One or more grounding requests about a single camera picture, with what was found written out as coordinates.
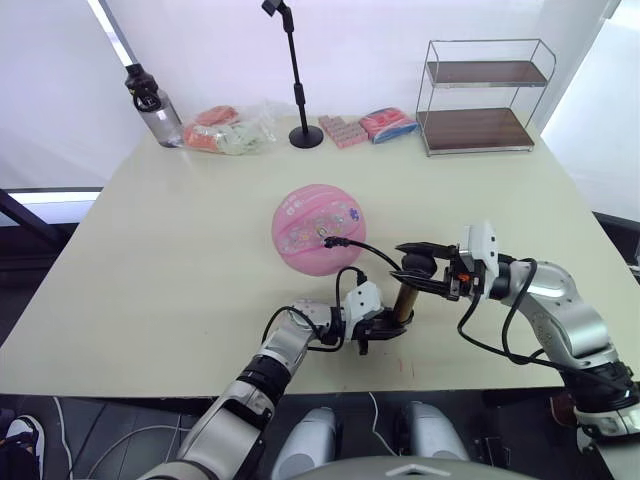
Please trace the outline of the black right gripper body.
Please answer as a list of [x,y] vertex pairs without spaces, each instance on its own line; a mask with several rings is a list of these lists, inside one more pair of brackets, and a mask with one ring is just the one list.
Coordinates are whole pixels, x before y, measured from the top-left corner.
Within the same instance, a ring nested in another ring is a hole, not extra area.
[[483,260],[457,254],[449,260],[444,280],[448,287],[445,296],[448,300],[482,298],[485,295],[487,267]]

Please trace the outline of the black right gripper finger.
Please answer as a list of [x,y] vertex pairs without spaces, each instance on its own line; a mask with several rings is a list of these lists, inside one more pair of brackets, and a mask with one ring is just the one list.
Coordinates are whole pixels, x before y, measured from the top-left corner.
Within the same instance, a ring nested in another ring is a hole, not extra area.
[[447,297],[449,295],[449,284],[444,281],[432,280],[420,273],[411,271],[392,271],[390,275],[403,285],[409,286],[420,292],[426,292],[441,297]]
[[431,242],[409,242],[397,245],[396,250],[406,255],[431,256],[434,258],[454,258],[458,255],[456,245],[441,245]]

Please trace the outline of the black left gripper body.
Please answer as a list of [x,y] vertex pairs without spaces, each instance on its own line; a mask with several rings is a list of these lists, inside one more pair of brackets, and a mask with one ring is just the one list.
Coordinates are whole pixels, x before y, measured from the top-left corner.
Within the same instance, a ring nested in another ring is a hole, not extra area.
[[369,319],[359,320],[354,324],[350,341],[355,342],[359,355],[367,355],[371,341],[388,339],[388,315],[381,312]]

